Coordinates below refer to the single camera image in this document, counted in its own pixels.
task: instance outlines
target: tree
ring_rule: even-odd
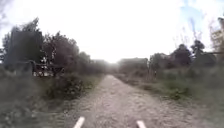
[[[179,48],[173,53],[175,63],[179,66],[189,66],[191,64],[191,52],[184,44],[180,44]]]
[[[45,36],[43,51],[48,64],[66,67],[67,70],[77,68],[79,48],[76,41],[61,35]]]
[[[2,61],[5,65],[29,60],[41,62],[44,57],[41,51],[43,36],[37,25],[38,19],[35,19],[22,27],[14,27],[5,36],[2,50]]]
[[[193,54],[197,57],[203,53],[205,48],[204,44],[200,40],[195,40],[194,44],[191,46]]]

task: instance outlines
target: sky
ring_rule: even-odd
[[[222,0],[14,0],[0,37],[38,17],[44,33],[60,31],[91,58],[117,62],[190,46],[193,19],[202,32],[198,38],[211,50],[208,24],[222,16],[222,7]]]

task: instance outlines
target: foliage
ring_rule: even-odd
[[[147,73],[147,58],[122,59],[119,65],[119,71],[122,73],[132,73],[135,70]]]
[[[178,66],[189,66],[191,64],[191,52],[184,44],[179,45],[179,48],[174,51],[173,56]]]
[[[14,27],[3,39],[2,61],[5,66],[20,61],[41,62],[43,44],[42,32],[37,28],[38,19],[22,27]]]
[[[77,74],[66,74],[53,79],[44,96],[47,99],[71,100],[81,96],[91,84]]]
[[[194,44],[191,46],[192,51],[195,56],[198,56],[203,53],[203,49],[205,48],[204,44],[200,40],[195,40]]]

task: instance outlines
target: shrub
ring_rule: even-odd
[[[55,78],[47,88],[45,97],[48,99],[71,100],[83,94],[83,92],[88,88],[88,84],[90,83],[85,83],[76,74],[59,76]]]
[[[167,89],[167,93],[171,99],[179,100],[185,96],[190,95],[190,89],[185,84],[184,81],[167,81],[165,82],[165,87]]]

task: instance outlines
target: gravel road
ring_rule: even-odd
[[[58,112],[12,107],[0,114],[0,128],[72,128],[80,116],[86,118],[82,128],[136,128],[137,120],[143,120],[147,128],[215,128],[196,109],[157,98],[111,75],[88,95],[68,105],[69,109],[58,105],[63,110]]]
[[[151,96],[106,76],[86,97],[80,99],[78,116],[83,128],[136,128],[143,120],[147,128],[212,128],[197,112]]]

